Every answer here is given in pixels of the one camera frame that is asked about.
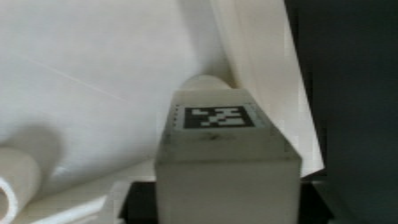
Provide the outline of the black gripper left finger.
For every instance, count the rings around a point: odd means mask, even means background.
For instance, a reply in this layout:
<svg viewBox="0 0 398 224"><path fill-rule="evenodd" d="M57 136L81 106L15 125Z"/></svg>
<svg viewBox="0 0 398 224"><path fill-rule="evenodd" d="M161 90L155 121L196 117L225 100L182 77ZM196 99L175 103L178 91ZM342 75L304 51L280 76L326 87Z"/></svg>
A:
<svg viewBox="0 0 398 224"><path fill-rule="evenodd" d="M159 224L157 184L153 182L132 183L120 218L123 224Z"/></svg>

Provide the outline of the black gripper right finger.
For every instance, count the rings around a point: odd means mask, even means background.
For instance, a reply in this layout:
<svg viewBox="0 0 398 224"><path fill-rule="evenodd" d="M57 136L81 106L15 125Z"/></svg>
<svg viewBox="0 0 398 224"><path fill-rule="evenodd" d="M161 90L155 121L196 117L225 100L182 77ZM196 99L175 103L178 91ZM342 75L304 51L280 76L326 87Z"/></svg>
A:
<svg viewBox="0 0 398 224"><path fill-rule="evenodd" d="M299 224L331 224L335 218L315 183L304 180L301 182Z"/></svg>

